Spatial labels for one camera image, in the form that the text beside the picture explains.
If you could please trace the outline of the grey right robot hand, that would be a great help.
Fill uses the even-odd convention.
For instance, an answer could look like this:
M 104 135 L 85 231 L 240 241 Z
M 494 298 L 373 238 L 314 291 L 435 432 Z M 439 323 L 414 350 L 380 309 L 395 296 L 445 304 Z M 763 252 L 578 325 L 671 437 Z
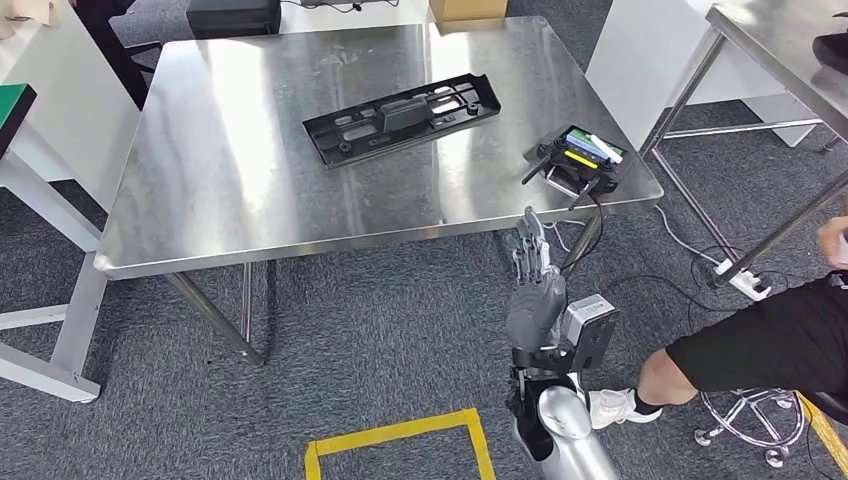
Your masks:
M 515 285 L 506 328 L 514 347 L 535 352 L 557 343 L 554 334 L 567 303 L 566 283 L 551 261 L 543 223 L 532 207 L 525 208 L 516 229 L 518 237 L 511 243 Z

